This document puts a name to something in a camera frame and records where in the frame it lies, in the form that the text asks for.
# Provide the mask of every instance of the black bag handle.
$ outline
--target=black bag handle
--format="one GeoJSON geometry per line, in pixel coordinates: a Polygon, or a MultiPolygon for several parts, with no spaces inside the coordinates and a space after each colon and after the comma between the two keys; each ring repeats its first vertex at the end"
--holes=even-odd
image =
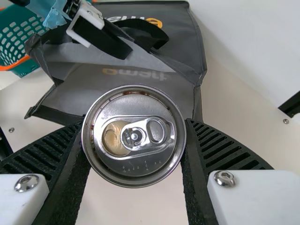
{"type": "Polygon", "coordinates": [[[142,47],[145,51],[150,52],[150,49],[154,47],[159,49],[169,41],[168,35],[156,25],[141,19],[127,19],[114,22],[113,24],[118,27],[128,27],[138,30],[142,30],[151,35],[151,37],[137,36],[132,37],[135,43],[142,47]]]}

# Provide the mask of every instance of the metal bolt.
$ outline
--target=metal bolt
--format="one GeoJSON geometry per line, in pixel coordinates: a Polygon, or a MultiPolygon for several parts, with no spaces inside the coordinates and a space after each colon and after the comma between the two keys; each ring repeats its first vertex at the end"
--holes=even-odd
{"type": "Polygon", "coordinates": [[[15,191],[17,192],[25,192],[33,189],[36,185],[38,185],[39,177],[34,174],[29,174],[21,177],[15,184],[15,191]]]}
{"type": "Polygon", "coordinates": [[[139,135],[137,135],[136,133],[132,133],[132,134],[131,134],[131,139],[132,139],[133,141],[136,141],[138,138],[139,138],[139,135]]]}
{"type": "Polygon", "coordinates": [[[283,123],[284,123],[284,124],[289,124],[290,121],[289,121],[288,119],[284,119],[284,120],[283,120],[283,123]]]}
{"type": "Polygon", "coordinates": [[[215,181],[218,185],[225,188],[231,188],[236,185],[236,178],[231,172],[228,171],[218,171],[214,176],[215,181]]]}

